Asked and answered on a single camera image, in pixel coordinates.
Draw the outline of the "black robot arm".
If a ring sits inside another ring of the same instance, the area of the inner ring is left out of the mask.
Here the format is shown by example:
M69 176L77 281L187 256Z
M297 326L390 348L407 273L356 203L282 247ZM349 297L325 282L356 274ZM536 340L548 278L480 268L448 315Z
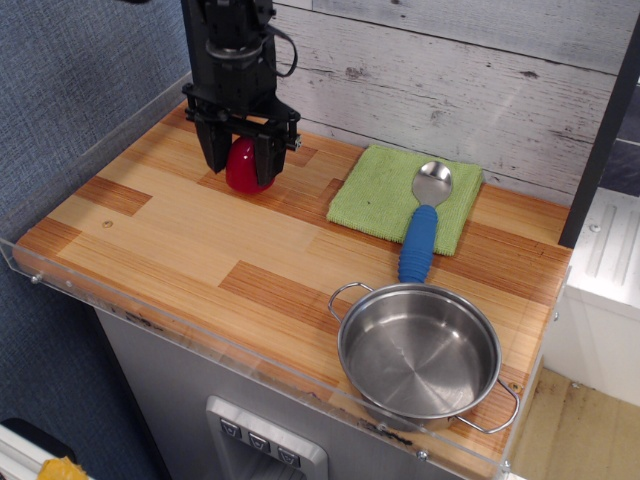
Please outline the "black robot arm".
M269 188L300 146L299 113L276 96L270 1L182 4L192 80L183 88L205 160L237 191Z

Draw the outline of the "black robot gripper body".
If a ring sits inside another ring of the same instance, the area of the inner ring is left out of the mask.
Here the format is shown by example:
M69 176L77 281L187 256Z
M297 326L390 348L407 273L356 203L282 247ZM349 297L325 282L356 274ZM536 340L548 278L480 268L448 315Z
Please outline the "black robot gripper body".
M183 88L187 118L194 124L196 117L228 120L232 135L273 136L285 141L287 149L298 149L300 115L276 96L284 74L277 70L275 44L251 42L231 49L206 42L205 48L210 80L205 87L192 82Z

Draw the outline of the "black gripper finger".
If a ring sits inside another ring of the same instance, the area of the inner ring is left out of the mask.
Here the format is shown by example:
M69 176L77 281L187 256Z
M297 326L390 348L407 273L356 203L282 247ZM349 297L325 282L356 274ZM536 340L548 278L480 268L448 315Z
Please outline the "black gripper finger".
M229 121L196 117L195 127L207 165L215 173L220 173L226 168L232 146Z
M282 172L286 157L286 142L281 138L259 135L254 142L257 183L269 186Z

